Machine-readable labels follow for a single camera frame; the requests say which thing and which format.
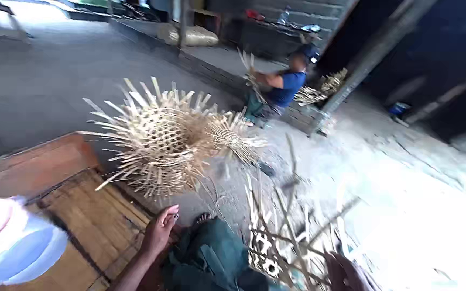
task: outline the man's arm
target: man's arm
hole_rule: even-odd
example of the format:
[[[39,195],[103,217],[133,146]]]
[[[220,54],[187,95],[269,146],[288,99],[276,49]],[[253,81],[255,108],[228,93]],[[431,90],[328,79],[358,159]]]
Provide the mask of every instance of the man's arm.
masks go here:
[[[253,72],[253,76],[257,82],[271,86],[273,88],[283,89],[283,78],[275,74],[263,74],[261,72]]]
[[[167,207],[149,223],[138,254],[127,264],[108,291],[135,291],[138,288],[141,279],[165,248],[170,231],[179,216],[178,211],[179,205]]]

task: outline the hand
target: hand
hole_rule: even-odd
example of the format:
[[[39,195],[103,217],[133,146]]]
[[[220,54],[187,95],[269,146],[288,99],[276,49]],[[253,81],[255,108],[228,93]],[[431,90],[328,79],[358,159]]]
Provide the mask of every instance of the hand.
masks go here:
[[[170,236],[170,231],[177,218],[179,218],[179,205],[167,207],[151,221],[145,230],[145,238],[141,243],[140,253],[157,257],[165,248]]]
[[[351,262],[344,256],[326,253],[325,259],[332,291],[376,291],[381,289],[358,264]]]

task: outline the red object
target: red object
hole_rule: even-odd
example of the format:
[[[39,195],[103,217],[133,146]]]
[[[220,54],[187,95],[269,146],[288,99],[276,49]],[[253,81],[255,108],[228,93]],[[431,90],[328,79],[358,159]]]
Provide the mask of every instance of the red object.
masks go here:
[[[260,21],[265,19],[265,16],[261,15],[258,11],[254,9],[246,9],[245,14],[248,16],[248,18],[254,18]]]

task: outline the human hand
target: human hand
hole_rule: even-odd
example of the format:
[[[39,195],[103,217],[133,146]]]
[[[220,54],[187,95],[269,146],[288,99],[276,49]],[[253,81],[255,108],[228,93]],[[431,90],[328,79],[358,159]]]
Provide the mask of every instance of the human hand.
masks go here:
[[[165,248],[170,236],[172,227],[179,218],[179,205],[169,206],[157,215],[154,221],[151,221],[145,230],[145,238],[141,243],[140,253],[157,257]]]

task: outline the wooden pole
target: wooden pole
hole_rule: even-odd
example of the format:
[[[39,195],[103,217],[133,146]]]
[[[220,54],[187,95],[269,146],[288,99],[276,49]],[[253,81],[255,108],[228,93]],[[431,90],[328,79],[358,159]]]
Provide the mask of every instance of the wooden pole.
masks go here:
[[[179,39],[177,42],[178,48],[183,48],[185,39],[186,39],[186,27],[188,26],[188,1],[189,0],[179,0],[181,1],[181,14],[179,16]]]
[[[408,124],[415,123],[419,120],[425,119],[427,116],[431,116],[434,111],[444,106],[456,97],[461,96],[466,91],[466,80],[465,82],[458,84],[449,91],[445,92],[442,96],[439,96],[435,101],[425,105],[421,109],[407,115],[404,121]]]
[[[331,114],[350,95],[353,90],[368,76],[382,59],[408,34],[437,0],[404,0],[388,21],[365,44],[363,49],[348,64],[350,76],[337,93],[330,97],[321,109],[319,116],[308,129],[310,137],[315,131],[320,131],[330,119]]]

